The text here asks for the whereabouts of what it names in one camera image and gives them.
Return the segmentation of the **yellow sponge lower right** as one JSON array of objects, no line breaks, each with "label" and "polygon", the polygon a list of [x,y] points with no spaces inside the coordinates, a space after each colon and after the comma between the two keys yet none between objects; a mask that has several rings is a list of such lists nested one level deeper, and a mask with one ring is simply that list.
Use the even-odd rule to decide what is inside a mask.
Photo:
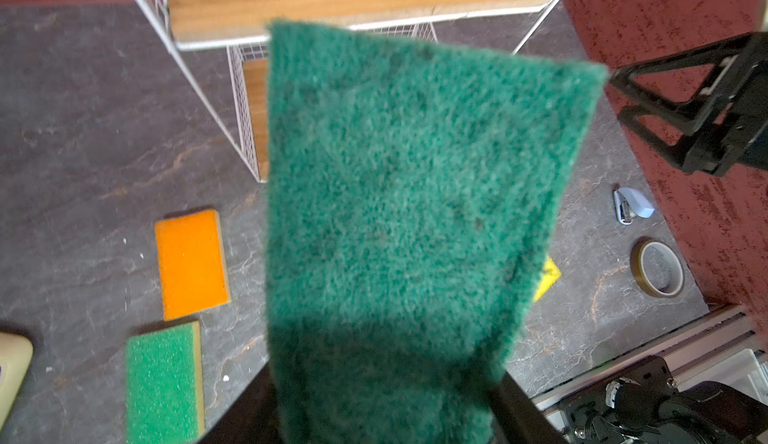
[{"label": "yellow sponge lower right", "polygon": [[548,256],[542,271],[541,280],[538,284],[534,301],[538,302],[547,291],[561,278],[562,272],[557,267],[553,259]]}]

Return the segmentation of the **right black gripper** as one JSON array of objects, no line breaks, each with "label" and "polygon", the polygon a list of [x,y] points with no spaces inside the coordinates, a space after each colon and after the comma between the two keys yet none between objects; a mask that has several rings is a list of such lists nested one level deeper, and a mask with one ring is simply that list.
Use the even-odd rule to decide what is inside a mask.
[{"label": "right black gripper", "polygon": [[[705,71],[687,101],[640,83],[646,76]],[[767,169],[767,34],[737,35],[615,70],[610,85],[640,102],[619,121],[675,169],[724,176],[736,164]]]}]

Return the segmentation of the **light green sponge left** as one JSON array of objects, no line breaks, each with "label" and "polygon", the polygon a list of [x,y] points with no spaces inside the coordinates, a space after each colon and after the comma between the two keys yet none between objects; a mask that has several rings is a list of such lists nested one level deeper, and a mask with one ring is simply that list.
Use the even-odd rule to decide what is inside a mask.
[{"label": "light green sponge left", "polygon": [[197,322],[131,337],[125,370],[126,442],[194,443],[204,434]]}]

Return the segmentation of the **aluminium mounting rail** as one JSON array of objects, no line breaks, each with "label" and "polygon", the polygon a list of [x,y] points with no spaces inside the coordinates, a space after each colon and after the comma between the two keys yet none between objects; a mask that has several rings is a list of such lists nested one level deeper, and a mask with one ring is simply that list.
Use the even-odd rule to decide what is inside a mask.
[{"label": "aluminium mounting rail", "polygon": [[649,356],[663,358],[672,377],[682,384],[743,349],[753,350],[760,363],[767,360],[767,345],[753,330],[743,306],[723,305],[703,317],[565,381],[534,397],[532,402],[542,412],[552,411],[563,398]]}]

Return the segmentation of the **beige calculator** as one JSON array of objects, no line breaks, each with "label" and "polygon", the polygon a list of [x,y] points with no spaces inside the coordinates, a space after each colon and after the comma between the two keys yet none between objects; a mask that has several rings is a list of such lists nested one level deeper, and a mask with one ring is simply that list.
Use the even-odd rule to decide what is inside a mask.
[{"label": "beige calculator", "polygon": [[0,352],[0,426],[3,427],[31,364],[34,347],[27,337],[2,332]]}]

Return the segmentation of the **dark green sponge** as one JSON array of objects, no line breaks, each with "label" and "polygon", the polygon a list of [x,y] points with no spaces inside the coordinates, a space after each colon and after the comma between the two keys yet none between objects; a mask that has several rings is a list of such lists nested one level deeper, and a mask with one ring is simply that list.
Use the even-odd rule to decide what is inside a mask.
[{"label": "dark green sponge", "polygon": [[267,341],[287,443],[484,443],[608,72],[276,21]]}]

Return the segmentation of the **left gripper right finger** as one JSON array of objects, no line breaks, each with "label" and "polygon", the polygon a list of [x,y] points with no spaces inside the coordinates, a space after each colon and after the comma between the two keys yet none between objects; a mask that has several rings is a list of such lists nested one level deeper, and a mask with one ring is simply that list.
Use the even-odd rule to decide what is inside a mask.
[{"label": "left gripper right finger", "polygon": [[567,442],[508,373],[489,393],[488,401],[501,443]]}]

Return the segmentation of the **brown tape roll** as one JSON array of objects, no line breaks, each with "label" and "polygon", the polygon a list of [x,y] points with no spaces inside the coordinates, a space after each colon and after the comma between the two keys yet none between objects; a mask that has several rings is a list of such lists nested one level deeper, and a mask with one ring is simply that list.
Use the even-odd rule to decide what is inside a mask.
[{"label": "brown tape roll", "polygon": [[640,239],[632,248],[630,269],[645,294],[656,299],[678,297],[685,286],[685,272],[677,254],[667,244]]}]

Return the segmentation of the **bottom wooden shelf board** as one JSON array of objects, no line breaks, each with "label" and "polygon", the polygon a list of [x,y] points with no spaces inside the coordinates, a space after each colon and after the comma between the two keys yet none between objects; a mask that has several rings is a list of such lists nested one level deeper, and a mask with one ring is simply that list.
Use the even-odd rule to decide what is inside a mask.
[{"label": "bottom wooden shelf board", "polygon": [[253,147],[257,170],[263,182],[269,175],[268,116],[267,116],[267,59],[250,60],[244,64],[244,79],[249,106]]}]

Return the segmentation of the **orange sponge far left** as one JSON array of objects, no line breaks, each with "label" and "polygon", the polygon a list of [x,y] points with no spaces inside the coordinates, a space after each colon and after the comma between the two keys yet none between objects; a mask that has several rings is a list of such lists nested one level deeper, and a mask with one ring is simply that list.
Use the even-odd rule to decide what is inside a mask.
[{"label": "orange sponge far left", "polygon": [[164,219],[154,230],[166,322],[231,302],[216,210]]}]

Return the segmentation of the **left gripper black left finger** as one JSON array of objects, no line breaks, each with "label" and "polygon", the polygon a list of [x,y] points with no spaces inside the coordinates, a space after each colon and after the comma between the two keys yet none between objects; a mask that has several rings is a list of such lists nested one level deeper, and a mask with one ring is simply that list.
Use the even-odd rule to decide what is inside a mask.
[{"label": "left gripper black left finger", "polygon": [[281,443],[278,401],[265,365],[199,443]]}]

